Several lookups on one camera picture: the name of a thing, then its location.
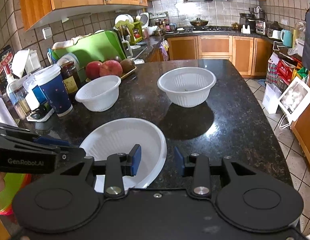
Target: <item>screw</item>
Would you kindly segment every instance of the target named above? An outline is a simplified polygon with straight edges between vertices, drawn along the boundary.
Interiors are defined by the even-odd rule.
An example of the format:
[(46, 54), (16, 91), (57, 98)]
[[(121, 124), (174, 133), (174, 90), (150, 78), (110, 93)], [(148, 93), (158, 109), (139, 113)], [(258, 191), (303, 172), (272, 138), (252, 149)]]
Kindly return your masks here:
[(114, 187), (108, 187), (106, 189), (106, 192), (110, 195), (118, 195), (122, 192), (122, 190), (120, 189), (120, 187), (114, 186)]
[(193, 191), (197, 195), (206, 195), (209, 193), (209, 189), (207, 187), (196, 187), (193, 189)]
[(162, 197), (162, 194), (161, 193), (155, 193), (153, 195), (154, 198), (161, 198)]

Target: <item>cutting board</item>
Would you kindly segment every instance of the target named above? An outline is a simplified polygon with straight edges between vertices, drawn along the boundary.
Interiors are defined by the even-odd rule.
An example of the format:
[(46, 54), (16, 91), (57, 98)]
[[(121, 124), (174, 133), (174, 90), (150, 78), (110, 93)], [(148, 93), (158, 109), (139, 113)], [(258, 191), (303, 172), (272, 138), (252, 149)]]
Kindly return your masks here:
[(54, 52), (59, 58), (69, 52), (73, 53), (81, 68), (96, 60), (105, 61), (116, 56), (122, 60), (126, 58), (117, 34), (110, 30), (90, 35), (71, 47), (56, 49)]

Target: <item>blue paper cup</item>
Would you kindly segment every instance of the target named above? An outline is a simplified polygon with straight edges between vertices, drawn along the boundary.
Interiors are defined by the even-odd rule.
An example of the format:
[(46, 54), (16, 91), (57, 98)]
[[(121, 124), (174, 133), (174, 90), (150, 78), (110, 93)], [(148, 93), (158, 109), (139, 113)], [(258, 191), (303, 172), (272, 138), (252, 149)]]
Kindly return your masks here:
[(57, 115), (68, 114), (73, 109), (73, 105), (64, 86), (60, 66), (51, 65), (37, 71), (34, 75), (37, 85)]

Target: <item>white plastic bowl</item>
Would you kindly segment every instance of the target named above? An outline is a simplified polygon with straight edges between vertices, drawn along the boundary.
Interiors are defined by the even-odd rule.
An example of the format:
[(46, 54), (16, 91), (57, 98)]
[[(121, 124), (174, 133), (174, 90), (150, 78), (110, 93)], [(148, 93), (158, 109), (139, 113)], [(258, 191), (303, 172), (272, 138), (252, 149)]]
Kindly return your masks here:
[(90, 111), (106, 111), (118, 99), (120, 82), (120, 77), (113, 75), (96, 78), (78, 90), (75, 99)]
[[(122, 118), (103, 124), (91, 132), (80, 145), (87, 156), (106, 160), (115, 153), (129, 153), (135, 144), (141, 145), (142, 159), (137, 175), (124, 176), (124, 188), (146, 188), (163, 168), (167, 145), (162, 131), (153, 123), (138, 118)], [(98, 175), (95, 190), (104, 191), (104, 175)]]
[(162, 75), (157, 86), (174, 104), (194, 107), (206, 100), (215, 83), (215, 75), (205, 68), (182, 67)]

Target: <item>cup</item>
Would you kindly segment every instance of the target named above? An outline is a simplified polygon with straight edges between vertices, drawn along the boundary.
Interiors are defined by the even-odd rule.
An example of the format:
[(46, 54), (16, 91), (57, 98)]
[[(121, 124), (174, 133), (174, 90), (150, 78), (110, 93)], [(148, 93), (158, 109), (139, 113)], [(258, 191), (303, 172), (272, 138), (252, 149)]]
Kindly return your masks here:
[(37, 85), (46, 96), (50, 106), (57, 113), (57, 116), (64, 116), (73, 109), (63, 83), (59, 65), (54, 64), (41, 69), (34, 73), (34, 76)]
[(286, 47), (292, 47), (293, 46), (293, 34), (292, 32), (288, 30), (282, 30), (280, 32), (280, 39), (283, 42), (283, 45)]

